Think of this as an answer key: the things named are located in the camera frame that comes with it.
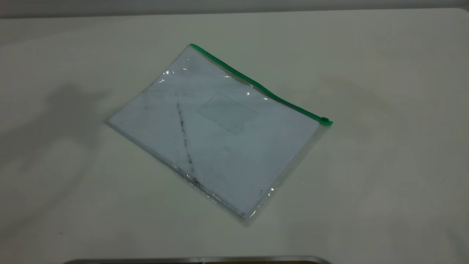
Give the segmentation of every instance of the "table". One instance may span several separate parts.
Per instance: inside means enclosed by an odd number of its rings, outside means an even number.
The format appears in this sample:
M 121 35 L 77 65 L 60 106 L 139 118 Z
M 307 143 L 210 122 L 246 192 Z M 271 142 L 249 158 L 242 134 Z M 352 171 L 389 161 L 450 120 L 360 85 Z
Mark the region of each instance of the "table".
M 334 121 L 249 227 L 103 120 L 195 43 Z M 467 263 L 469 13 L 0 20 L 0 262 Z

